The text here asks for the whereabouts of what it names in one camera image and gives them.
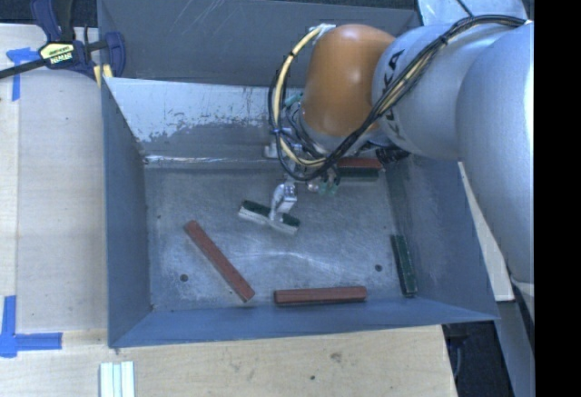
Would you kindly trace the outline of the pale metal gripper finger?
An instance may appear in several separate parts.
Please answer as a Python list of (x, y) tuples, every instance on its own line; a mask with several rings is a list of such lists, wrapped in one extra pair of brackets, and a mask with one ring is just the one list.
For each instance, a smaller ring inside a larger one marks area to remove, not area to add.
[(285, 204), (285, 184), (279, 184), (271, 198), (271, 219), (273, 221), (282, 221)]
[(285, 184), (283, 185), (283, 196), (282, 196), (282, 212), (289, 213), (292, 207), (297, 203), (298, 195), (295, 184)]

